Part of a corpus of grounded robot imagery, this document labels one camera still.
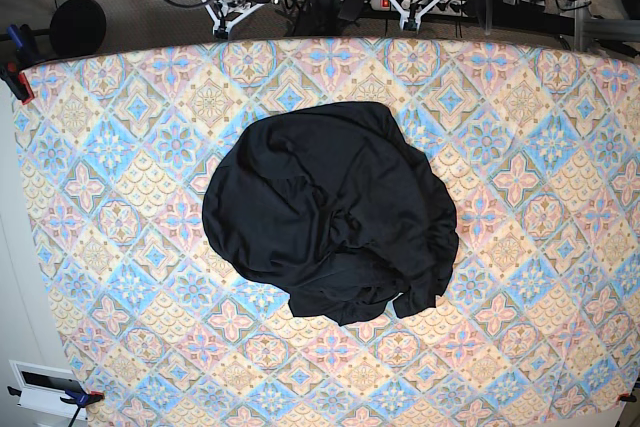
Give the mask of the black t-shirt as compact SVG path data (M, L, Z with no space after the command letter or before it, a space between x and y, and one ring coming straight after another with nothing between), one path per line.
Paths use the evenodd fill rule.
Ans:
M212 249L340 325L435 306L459 247L455 204L389 108L340 102L249 125L202 206Z

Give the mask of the white power strip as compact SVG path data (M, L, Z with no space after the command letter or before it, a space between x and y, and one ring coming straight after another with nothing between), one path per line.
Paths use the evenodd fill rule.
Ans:
M396 12L407 18L411 17L411 9L415 10L414 17L419 12L430 9L439 9L444 11L447 3L452 0L370 0L370 7L378 12Z

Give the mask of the black round stool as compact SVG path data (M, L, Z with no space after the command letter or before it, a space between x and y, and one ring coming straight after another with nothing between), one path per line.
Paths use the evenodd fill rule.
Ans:
M61 58L95 54L106 35L105 12L95 0L67 0L50 22L49 40Z

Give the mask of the blue clamp upper left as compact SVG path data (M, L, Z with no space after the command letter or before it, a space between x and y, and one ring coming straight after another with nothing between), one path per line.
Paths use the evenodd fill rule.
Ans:
M27 24L18 27L10 24L7 35L16 46L16 57L24 65L34 65L41 61L41 54L31 28Z

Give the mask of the blue clamp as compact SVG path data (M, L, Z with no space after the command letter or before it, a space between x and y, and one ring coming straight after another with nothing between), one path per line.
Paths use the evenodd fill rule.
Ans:
M10 24L7 35L16 46L16 57L24 65L34 65L41 61L41 54L31 28L27 24L18 27Z
M11 386L7 387L7 391L10 396L18 398L18 406L66 419L67 426L79 426L80 421L87 422L87 408L105 399L102 392L95 391L49 391L32 388L19 390Z

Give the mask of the red black clamp left edge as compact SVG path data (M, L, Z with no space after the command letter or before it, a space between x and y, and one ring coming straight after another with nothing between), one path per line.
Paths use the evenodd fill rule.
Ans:
M33 91L25 74L18 69L15 63L2 62L0 77L23 105L30 103L34 99Z

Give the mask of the patterned tablecloth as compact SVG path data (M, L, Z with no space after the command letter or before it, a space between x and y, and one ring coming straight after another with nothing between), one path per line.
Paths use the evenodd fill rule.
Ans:
M469 41L169 47L34 68L26 208L96 426L526 426L639 375L639 68ZM377 101L458 210L435 309L340 327L242 279L199 217L264 116Z

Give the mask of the blue clamp lower left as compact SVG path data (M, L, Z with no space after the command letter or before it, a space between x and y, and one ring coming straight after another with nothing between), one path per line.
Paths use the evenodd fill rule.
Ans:
M102 392L95 391L49 391L32 388L19 390L11 386L7 387L7 391L10 396L18 398L18 406L66 419L67 426L79 426L80 421L87 422L87 408L105 399Z

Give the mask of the white floor outlet box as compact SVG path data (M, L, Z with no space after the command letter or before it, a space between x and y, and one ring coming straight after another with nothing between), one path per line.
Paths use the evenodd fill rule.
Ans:
M81 388L70 370L16 360L10 360L9 365L16 378L16 389L21 392L20 407L68 419L73 416L76 408L60 400L66 396L66 390Z

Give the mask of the red clamp lower right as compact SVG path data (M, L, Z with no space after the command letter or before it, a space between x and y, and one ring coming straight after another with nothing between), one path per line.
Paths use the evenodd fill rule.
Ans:
M638 397L633 393L622 394L618 397L619 402L635 403L638 401Z

